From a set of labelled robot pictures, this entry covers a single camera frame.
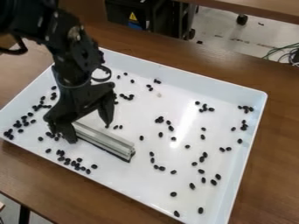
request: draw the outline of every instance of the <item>floor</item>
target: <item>floor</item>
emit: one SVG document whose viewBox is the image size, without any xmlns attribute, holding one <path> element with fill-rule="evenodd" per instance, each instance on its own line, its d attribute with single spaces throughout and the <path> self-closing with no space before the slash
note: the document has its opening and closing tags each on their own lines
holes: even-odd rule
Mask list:
<svg viewBox="0 0 299 224">
<path fill-rule="evenodd" d="M 273 47 L 296 43 L 299 26 L 274 20 L 249 17 L 246 25 L 236 24 L 237 14 L 200 7 L 195 15 L 193 28 L 196 35 L 192 42 L 202 41 L 203 45 L 226 49 L 238 53 L 263 57 Z M 284 51 L 270 57 L 277 60 Z M 5 204 L 0 213 L 4 224 L 17 224 L 19 204 L 0 194 L 0 201 Z M 31 213 L 31 224 L 50 224 L 51 222 Z"/>
</svg>

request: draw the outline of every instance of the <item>yellow label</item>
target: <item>yellow label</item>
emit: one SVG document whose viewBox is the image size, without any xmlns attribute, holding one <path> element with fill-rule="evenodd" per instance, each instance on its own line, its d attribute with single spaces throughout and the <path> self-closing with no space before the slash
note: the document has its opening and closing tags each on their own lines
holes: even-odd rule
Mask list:
<svg viewBox="0 0 299 224">
<path fill-rule="evenodd" d="M 134 12 L 131 12 L 131 15 L 129 16 L 129 20 L 137 21 L 137 18 L 135 16 Z"/>
</svg>

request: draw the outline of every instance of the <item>white tray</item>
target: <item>white tray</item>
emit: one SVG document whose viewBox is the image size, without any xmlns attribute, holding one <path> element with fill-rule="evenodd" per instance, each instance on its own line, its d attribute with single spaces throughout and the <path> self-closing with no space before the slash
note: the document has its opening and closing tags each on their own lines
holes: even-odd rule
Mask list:
<svg viewBox="0 0 299 224">
<path fill-rule="evenodd" d="M 64 139 L 55 142 L 45 136 L 48 129 L 42 117 L 47 109 L 34 114 L 33 118 L 38 122 L 24 128 L 23 134 L 14 129 L 15 138 L 10 142 L 62 166 L 57 161 L 57 149 L 64 150 L 69 158 L 83 158 L 82 164 L 86 167 L 97 164 L 99 168 L 91 169 L 90 175 L 75 171 L 72 166 L 65 168 L 179 221 L 227 223 L 267 95 L 251 88 L 102 50 L 106 65 L 113 71 L 111 81 L 116 84 L 115 92 L 136 96 L 133 101 L 118 97 L 115 119 L 109 128 L 112 133 L 135 143 L 136 154 L 131 163 L 125 163 L 81 140 L 71 145 Z M 116 79 L 118 74 L 121 76 L 119 80 Z M 162 84 L 153 83 L 155 78 Z M 135 80 L 134 84 L 130 83 L 131 79 Z M 146 84 L 154 90 L 149 92 Z M 53 104 L 49 100 L 53 85 L 52 71 L 48 68 L 3 108 L 0 111 L 1 137 L 20 116 L 32 112 L 31 106 L 38 104 L 42 95 L 47 97 L 45 104 Z M 199 113 L 201 105 L 196 106 L 195 101 L 200 101 L 201 105 L 207 103 L 215 111 Z M 238 105 L 252 106 L 254 112 L 245 114 Z M 166 123 L 155 123 L 159 116 L 163 116 L 165 121 L 171 120 L 175 131 L 169 132 Z M 243 119 L 249 125 L 247 131 L 240 130 Z M 81 121 L 98 130 L 104 126 L 97 112 Z M 116 124 L 123 125 L 123 129 L 112 129 Z M 231 131 L 233 126 L 237 128 L 234 132 Z M 207 131 L 202 131 L 202 127 L 206 127 Z M 163 138 L 157 136 L 160 131 Z M 200 139 L 201 134 L 205 134 L 206 140 Z M 142 142 L 139 141 L 140 135 L 145 137 Z M 39 142 L 38 137 L 43 137 L 44 141 Z M 171 137 L 176 137 L 177 141 L 172 142 Z M 237 143 L 239 138 L 243 139 L 242 144 Z M 189 150 L 184 147 L 186 144 L 191 146 Z M 219 147 L 228 146 L 233 150 L 219 151 Z M 47 148 L 51 148 L 52 153 L 46 154 Z M 155 152 L 156 163 L 165 166 L 166 171 L 153 168 L 150 151 Z M 204 151 L 208 158 L 203 164 L 193 167 L 191 163 L 198 162 Z M 204 175 L 198 173 L 199 168 L 205 170 Z M 171 175 L 171 170 L 177 170 L 177 174 Z M 213 186 L 210 180 L 215 179 L 216 173 L 222 179 Z M 196 186 L 194 191 L 189 187 L 191 182 Z M 172 198 L 170 192 L 177 192 L 177 197 Z M 204 213 L 198 213 L 199 207 L 205 209 Z M 179 211 L 179 218 L 174 217 L 175 210 Z"/>
</svg>

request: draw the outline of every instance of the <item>robotic arm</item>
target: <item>robotic arm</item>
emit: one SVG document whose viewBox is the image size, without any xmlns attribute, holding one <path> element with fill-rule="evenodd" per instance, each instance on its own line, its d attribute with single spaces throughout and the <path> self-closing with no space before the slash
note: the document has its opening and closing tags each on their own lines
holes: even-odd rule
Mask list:
<svg viewBox="0 0 299 224">
<path fill-rule="evenodd" d="M 53 56 L 52 71 L 60 91 L 57 104 L 44 120 L 52 133 L 77 142 L 72 122 L 98 109 L 106 125 L 113 121 L 115 94 L 113 82 L 91 85 L 92 73 L 99 68 L 111 77 L 102 64 L 103 52 L 90 39 L 78 18 L 58 8 L 56 0 L 0 0 L 0 33 L 10 33 L 18 50 L 3 49 L 0 53 L 23 54 L 27 48 L 21 38 L 43 44 Z"/>
</svg>

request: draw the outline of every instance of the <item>wooden table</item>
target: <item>wooden table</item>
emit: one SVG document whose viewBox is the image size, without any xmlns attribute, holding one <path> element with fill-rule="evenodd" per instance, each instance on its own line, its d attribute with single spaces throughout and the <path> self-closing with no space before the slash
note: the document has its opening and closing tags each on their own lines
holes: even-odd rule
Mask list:
<svg viewBox="0 0 299 224">
<path fill-rule="evenodd" d="M 271 18 L 299 25 L 299 2 L 297 0 L 179 0 L 238 14 Z"/>
<path fill-rule="evenodd" d="M 107 49 L 267 92 L 230 223 L 299 223 L 298 68 L 112 24 L 87 29 Z M 51 63 L 36 45 L 0 56 L 0 107 Z M 57 223 L 177 223 L 2 140 L 0 191 Z"/>
</svg>

